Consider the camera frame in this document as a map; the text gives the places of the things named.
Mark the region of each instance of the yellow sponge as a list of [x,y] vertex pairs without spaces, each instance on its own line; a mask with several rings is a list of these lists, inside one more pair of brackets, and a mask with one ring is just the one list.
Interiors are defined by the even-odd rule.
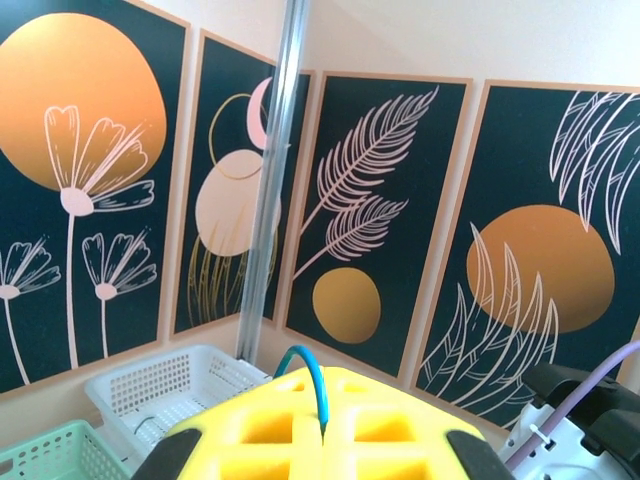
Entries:
[[320,433],[304,368],[186,420],[202,433],[179,480],[467,480],[450,430],[471,425],[392,387],[323,368],[330,418]]

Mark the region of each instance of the white plastic basket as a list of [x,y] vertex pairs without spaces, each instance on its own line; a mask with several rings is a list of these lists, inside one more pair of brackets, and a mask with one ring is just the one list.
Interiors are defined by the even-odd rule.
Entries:
[[175,424],[269,378],[213,346],[194,345],[114,369],[88,381],[85,391],[111,437],[131,447],[135,465]]

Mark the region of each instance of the blue tube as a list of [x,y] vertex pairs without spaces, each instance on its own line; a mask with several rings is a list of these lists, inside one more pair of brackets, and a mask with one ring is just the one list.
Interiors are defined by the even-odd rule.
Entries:
[[282,357],[282,360],[280,360],[280,365],[278,365],[273,378],[275,379],[284,375],[294,355],[298,355],[304,360],[304,363],[307,364],[307,368],[311,373],[313,388],[316,393],[316,401],[318,402],[318,421],[320,422],[320,432],[324,435],[327,423],[329,423],[329,400],[327,398],[327,387],[324,383],[322,370],[320,370],[320,365],[318,365],[318,361],[313,356],[313,353],[311,353],[311,350],[302,345],[294,345],[293,347],[290,347],[289,350],[287,350],[287,353],[284,354],[284,357]]

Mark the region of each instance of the pink crescent moon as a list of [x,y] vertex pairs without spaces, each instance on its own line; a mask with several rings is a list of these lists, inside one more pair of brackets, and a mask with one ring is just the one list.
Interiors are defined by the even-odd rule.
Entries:
[[251,94],[249,99],[249,107],[247,108],[247,132],[249,132],[249,139],[256,148],[264,150],[267,146],[267,134],[262,126],[262,118],[260,116],[262,109],[262,98],[264,92],[271,83],[271,78],[260,82],[260,85]]

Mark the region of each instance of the metal pole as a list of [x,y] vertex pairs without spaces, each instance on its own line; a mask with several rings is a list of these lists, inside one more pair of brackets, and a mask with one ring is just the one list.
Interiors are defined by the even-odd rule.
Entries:
[[251,364],[255,364],[258,355],[273,250],[271,230],[282,190],[309,5],[310,0],[287,1],[280,55],[273,81],[267,123],[267,145],[263,156],[258,208],[242,292],[236,346],[236,356]]

